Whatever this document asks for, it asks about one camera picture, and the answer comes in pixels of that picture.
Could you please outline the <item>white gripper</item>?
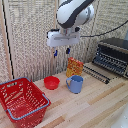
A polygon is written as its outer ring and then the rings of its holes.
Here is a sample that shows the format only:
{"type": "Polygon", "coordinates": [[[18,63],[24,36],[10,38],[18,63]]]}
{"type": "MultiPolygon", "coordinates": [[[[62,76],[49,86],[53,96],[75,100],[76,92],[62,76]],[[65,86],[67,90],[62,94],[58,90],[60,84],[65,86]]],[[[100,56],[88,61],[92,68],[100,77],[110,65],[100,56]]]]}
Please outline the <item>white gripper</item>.
{"type": "Polygon", "coordinates": [[[47,32],[47,45],[54,47],[54,57],[58,55],[58,50],[56,47],[69,45],[66,49],[66,54],[70,53],[71,46],[77,44],[80,39],[80,34],[78,32],[71,33],[70,35],[62,34],[59,29],[51,29],[47,32]]]}

